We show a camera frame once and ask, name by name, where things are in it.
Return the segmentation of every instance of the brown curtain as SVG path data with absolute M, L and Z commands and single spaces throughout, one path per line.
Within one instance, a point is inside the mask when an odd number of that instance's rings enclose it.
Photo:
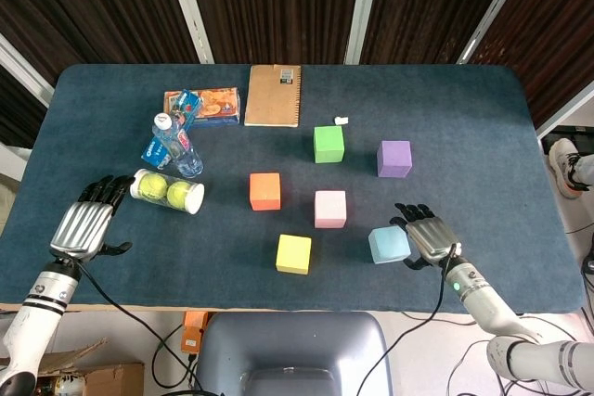
M 471 63 L 511 67 L 538 127 L 594 80 L 594 0 L 507 0 Z
M 340 64 L 355 0 L 198 0 L 217 63 Z
M 0 67 L 0 142 L 32 148 L 47 109 Z
M 373 0 L 361 63 L 455 63 L 491 1 Z
M 51 83 L 76 63 L 199 62 L 177 0 L 1 0 L 0 14 Z

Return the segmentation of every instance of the notebook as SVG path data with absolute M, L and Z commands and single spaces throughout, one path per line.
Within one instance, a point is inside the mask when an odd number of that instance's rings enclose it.
M 299 65 L 254 65 L 245 125 L 297 127 L 301 103 Z

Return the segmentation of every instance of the yellow tennis ball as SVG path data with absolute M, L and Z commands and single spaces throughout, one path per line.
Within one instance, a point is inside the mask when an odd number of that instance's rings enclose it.
M 186 208 L 186 195 L 190 188 L 190 184 L 185 181 L 176 181 L 169 186 L 167 190 L 167 201 L 176 209 Z
M 148 199 L 161 199 L 167 193 L 167 182 L 158 173 L 148 173 L 140 180 L 138 192 Z

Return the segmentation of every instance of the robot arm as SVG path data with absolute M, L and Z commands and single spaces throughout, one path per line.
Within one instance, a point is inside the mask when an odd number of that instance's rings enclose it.
M 487 358 L 493 370 L 509 380 L 541 379 L 594 390 L 594 345 L 562 341 L 541 345 L 542 337 L 526 327 L 501 299 L 478 270 L 460 256 L 462 248 L 452 230 L 431 210 L 419 206 L 396 204 L 403 216 L 390 223 L 398 224 L 416 243 L 420 258 L 405 264 L 411 269 L 425 266 L 446 267 L 446 258 L 455 249 L 445 281 L 487 333 L 495 334 L 487 346 Z
M 111 217 L 134 182 L 128 176 L 112 178 L 88 186 L 64 214 L 50 244 L 56 259 L 39 274 L 4 336 L 10 364 L 0 372 L 0 396 L 33 395 L 41 358 L 81 279 L 78 262 L 118 255 L 132 246 L 103 243 Z

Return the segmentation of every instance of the dark blue tablecloth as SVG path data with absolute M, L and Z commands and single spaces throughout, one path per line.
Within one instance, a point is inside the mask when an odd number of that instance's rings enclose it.
M 27 294 L 50 259 L 63 212 L 85 185 L 148 167 L 140 155 L 163 91 L 236 85 L 245 100 L 249 74 L 249 66 L 227 65 L 67 69 L 0 239 L 0 301 Z M 314 126 L 335 116 L 350 119 L 344 160 L 314 164 Z M 523 89 L 509 70 L 305 66 L 298 128 L 227 126 L 190 137 L 205 164 L 200 212 L 127 198 L 107 241 L 134 247 L 89 264 L 123 304 L 427 312 L 437 300 L 437 271 L 371 260 L 368 234 L 388 225 L 396 201 L 427 203 L 442 216 L 515 311 L 568 312 L 582 301 Z M 406 179 L 377 177 L 382 139 L 411 142 Z M 254 212 L 248 175 L 270 171 L 281 174 L 282 210 Z M 318 189 L 346 190 L 343 230 L 314 229 Z M 309 275 L 276 271 L 279 234 L 312 238 Z M 83 280 L 74 302 L 103 300 Z M 443 311 L 464 311 L 453 292 Z

